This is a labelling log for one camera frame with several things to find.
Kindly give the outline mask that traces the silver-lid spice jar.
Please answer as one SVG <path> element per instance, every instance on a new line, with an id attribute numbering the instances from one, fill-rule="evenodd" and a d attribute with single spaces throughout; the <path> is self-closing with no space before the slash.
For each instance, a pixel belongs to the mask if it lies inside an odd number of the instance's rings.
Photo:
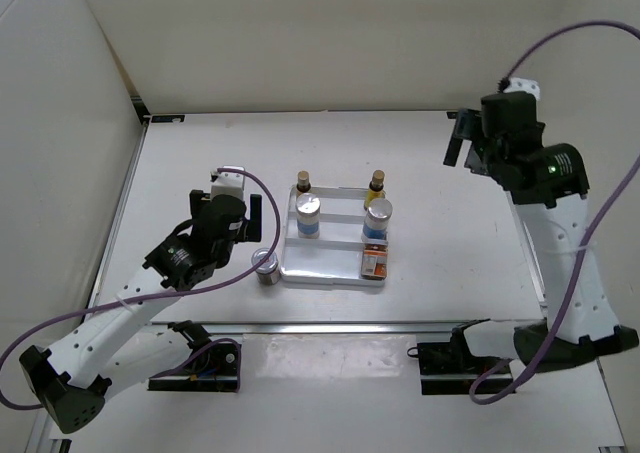
<path id="1" fill-rule="evenodd" d="M 303 193 L 297 197 L 295 209 L 298 235 L 301 238 L 318 238 L 320 233 L 320 198 L 312 193 Z"/>
<path id="2" fill-rule="evenodd" d="M 385 198 L 375 198 L 367 207 L 362 225 L 362 240 L 386 241 L 388 226 L 393 214 L 392 203 Z"/>

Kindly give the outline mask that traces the yellow sauce bottle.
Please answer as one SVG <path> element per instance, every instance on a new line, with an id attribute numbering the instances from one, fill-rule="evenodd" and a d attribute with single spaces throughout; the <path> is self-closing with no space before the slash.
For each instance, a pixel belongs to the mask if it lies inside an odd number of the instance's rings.
<path id="1" fill-rule="evenodd" d="M 383 170 L 377 169 L 373 172 L 371 181 L 368 186 L 367 194 L 364 200 L 364 209 L 369 208 L 370 203 L 374 199 L 384 198 L 384 179 L 385 173 Z"/>
<path id="2" fill-rule="evenodd" d="M 306 170 L 300 170 L 297 174 L 296 182 L 296 196 L 299 197 L 302 194 L 310 193 L 312 189 L 310 182 L 309 172 Z"/>

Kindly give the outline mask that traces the pale white-lid jar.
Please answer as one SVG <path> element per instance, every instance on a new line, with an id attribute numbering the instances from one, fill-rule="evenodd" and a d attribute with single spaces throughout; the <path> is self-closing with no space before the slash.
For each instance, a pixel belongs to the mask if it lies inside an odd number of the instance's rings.
<path id="1" fill-rule="evenodd" d="M 365 244 L 361 270 L 362 278 L 383 281 L 387 277 L 388 246 L 386 244 Z"/>

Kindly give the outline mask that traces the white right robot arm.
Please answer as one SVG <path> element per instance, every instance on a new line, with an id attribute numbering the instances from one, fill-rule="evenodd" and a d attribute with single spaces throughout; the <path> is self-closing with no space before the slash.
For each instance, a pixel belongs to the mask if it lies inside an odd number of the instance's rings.
<path id="1" fill-rule="evenodd" d="M 583 158 L 568 143 L 544 145 L 534 95 L 497 93 L 478 110 L 460 109 L 444 163 L 455 166 L 463 141 L 465 166 L 494 180 L 510 197 L 538 265 L 545 319 L 476 320 L 454 330 L 449 360 L 460 372 L 485 357 L 517 359 L 537 372 L 574 368 L 638 347 L 639 335 L 620 323 L 605 293 L 589 243 L 589 182 Z"/>

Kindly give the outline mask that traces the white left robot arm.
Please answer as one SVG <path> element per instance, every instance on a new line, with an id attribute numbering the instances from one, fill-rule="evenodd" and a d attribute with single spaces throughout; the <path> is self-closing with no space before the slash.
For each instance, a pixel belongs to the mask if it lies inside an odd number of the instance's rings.
<path id="1" fill-rule="evenodd" d="M 235 244 L 260 241 L 262 198 L 194 190 L 190 202 L 191 219 L 145 257 L 112 308 L 50 346 L 31 346 L 20 355 L 32 392 L 62 433 L 84 428 L 136 383 L 183 369 L 198 373 L 208 365 L 215 343 L 203 327 L 183 321 L 160 334 L 141 330 L 179 294 L 225 267 Z"/>

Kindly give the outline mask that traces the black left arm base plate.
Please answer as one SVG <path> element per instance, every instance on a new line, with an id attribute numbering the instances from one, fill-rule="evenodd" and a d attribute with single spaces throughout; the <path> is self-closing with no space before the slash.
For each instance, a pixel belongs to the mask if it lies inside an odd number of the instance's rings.
<path id="1" fill-rule="evenodd" d="M 214 338 L 199 325 L 180 332 L 191 353 L 207 346 L 193 360 L 170 375 L 151 378 L 153 392 L 237 393 L 240 389 L 242 345 L 233 338 Z"/>

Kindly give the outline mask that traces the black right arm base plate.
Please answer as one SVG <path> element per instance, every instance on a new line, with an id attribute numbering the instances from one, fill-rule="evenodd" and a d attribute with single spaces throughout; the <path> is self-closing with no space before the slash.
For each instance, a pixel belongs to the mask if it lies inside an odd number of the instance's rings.
<path id="1" fill-rule="evenodd" d="M 420 342 L 407 350 L 418 361 L 422 395 L 467 395 L 472 383 L 499 359 L 477 357 L 460 341 Z"/>

